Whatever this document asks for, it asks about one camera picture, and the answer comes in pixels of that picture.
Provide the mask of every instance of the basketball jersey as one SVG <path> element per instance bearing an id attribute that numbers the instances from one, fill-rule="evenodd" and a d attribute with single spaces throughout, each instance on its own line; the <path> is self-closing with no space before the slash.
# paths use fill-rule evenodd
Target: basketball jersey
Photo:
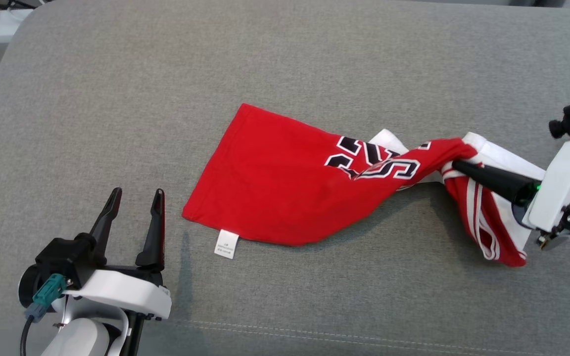
<path id="1" fill-rule="evenodd" d="M 398 153 L 408 151 L 388 130 L 380 131 L 370 142 Z M 537 180 L 542 180 L 545 175 L 543 169 L 476 133 L 468 133 L 463 142 L 477 150 L 477 155 L 470 162 L 480 162 Z M 466 232 L 477 243 L 485 259 L 512 267 L 524 266 L 527 258 L 524 246 L 531 230 L 518 224 L 509 201 L 452 169 L 452 162 L 447 162 L 441 172 L 434 172 L 421 182 L 445 184 L 457 201 Z"/>
<path id="2" fill-rule="evenodd" d="M 254 241 L 315 243 L 446 162 L 476 155 L 460 138 L 400 154 L 242 104 L 183 217 Z"/>

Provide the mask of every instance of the white label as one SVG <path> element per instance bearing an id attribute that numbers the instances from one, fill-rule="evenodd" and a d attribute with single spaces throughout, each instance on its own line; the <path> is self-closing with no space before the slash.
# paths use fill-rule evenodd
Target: white label
<path id="1" fill-rule="evenodd" d="M 239 235 L 233 234 L 230 231 L 221 230 L 219 232 L 219 238 L 217 239 L 217 245 L 215 246 L 215 254 L 226 257 L 227 259 L 233 259 L 235 257 L 235 248 L 237 248 L 237 240 Z"/>

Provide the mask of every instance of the robotic arm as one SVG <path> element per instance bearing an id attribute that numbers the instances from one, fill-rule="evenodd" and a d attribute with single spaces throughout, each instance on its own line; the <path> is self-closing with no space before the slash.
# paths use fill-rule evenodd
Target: robotic arm
<path id="1" fill-rule="evenodd" d="M 171 298 L 161 275 L 164 191 L 155 193 L 149 232 L 135 266 L 107 266 L 104 256 L 120 198 L 122 189 L 118 187 L 91 232 L 73 240 L 53 239 L 23 274 L 18 288 L 19 301 L 27 308 L 22 356 L 30 325 L 39 322 L 45 312 L 57 311 L 63 318 L 54 325 L 59 333 L 43 356 L 135 356 L 145 320 L 168 318 Z"/>
<path id="2" fill-rule="evenodd" d="M 570 136 L 570 106 L 564 119 L 550 122 L 554 138 Z M 540 231 L 538 245 L 551 250 L 570 239 L 570 141 L 565 142 L 547 168 L 542 181 L 503 171 L 455 161 L 453 167 L 512 203 L 512 212 L 522 226 Z"/>

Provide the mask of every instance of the cable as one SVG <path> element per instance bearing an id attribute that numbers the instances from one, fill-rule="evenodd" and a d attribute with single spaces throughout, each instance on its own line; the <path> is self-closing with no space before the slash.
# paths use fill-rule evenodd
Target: cable
<path id="1" fill-rule="evenodd" d="M 28 331 L 30 331 L 32 320 L 34 320 L 34 316 L 30 315 L 28 319 L 25 320 L 25 326 L 23 327 L 23 332 L 21 333 L 21 344 L 19 345 L 19 355 L 21 356 L 26 356 L 25 343 L 28 340 Z"/>
<path id="2" fill-rule="evenodd" d="M 7 3 L 7 7 L 10 8 L 12 6 L 12 4 L 17 5 L 16 8 L 22 8 L 22 9 L 36 9 L 36 6 L 32 6 L 30 4 L 27 4 L 25 2 L 19 1 L 19 0 L 8 0 Z"/>
<path id="3" fill-rule="evenodd" d="M 14 18 L 14 20 L 17 20 L 18 22 L 23 22 L 23 20 L 25 20 L 25 17 L 16 16 L 16 14 L 12 12 L 13 5 L 18 3 L 20 4 L 20 2 L 14 0 L 8 0 L 8 9 L 6 11 L 10 14 L 11 18 Z"/>

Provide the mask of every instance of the white stripe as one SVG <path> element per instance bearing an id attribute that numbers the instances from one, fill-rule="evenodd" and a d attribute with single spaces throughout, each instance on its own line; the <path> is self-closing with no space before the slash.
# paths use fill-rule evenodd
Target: white stripe
<path id="1" fill-rule="evenodd" d="M 494 260 L 495 259 L 495 253 L 494 253 L 494 237 L 491 236 L 491 234 L 489 234 L 489 232 L 487 231 L 486 228 L 484 228 L 483 226 L 481 226 L 481 228 L 483 228 L 483 232 L 487 233 L 489 235 L 489 237 L 491 237 L 491 244 L 490 246 L 486 246 L 482 243 L 481 238 L 479 238 L 479 247 L 481 248 L 481 252 L 483 252 L 483 257 L 485 257 L 486 260 Z"/>
<path id="2" fill-rule="evenodd" d="M 450 179 L 450 178 L 458 178 L 458 177 L 463 177 L 463 176 L 465 176 L 465 174 L 461 173 L 460 171 L 452 170 L 452 171 L 448 171 L 445 174 L 443 174 L 443 180 Z"/>
<path id="3" fill-rule="evenodd" d="M 481 243 L 481 227 L 479 225 L 479 219 L 481 217 L 481 197 L 482 197 L 482 185 L 476 184 L 477 193 L 476 193 L 476 204 L 475 204 L 475 235 L 476 240 L 478 243 Z"/>
<path id="4" fill-rule="evenodd" d="M 476 182 L 472 179 L 468 181 L 468 191 L 466 192 L 466 219 L 468 219 L 468 227 L 472 237 L 477 240 L 475 235 L 475 189 Z"/>
<path id="5" fill-rule="evenodd" d="M 452 161 L 450 161 L 450 162 L 446 163 L 445 165 L 443 165 L 443 168 L 441 168 L 441 171 L 442 171 L 442 172 L 445 172 L 445 171 L 449 171 L 450 169 L 452 169 Z"/>
<path id="6" fill-rule="evenodd" d="M 491 237 L 491 246 L 489 247 L 491 259 L 497 260 L 500 258 L 500 243 L 498 243 L 498 239 L 496 237 L 496 234 L 491 229 L 491 227 L 488 225 L 483 214 L 481 214 L 480 220 L 481 220 L 481 228 L 485 232 L 487 232 L 489 234 L 489 236 Z"/>

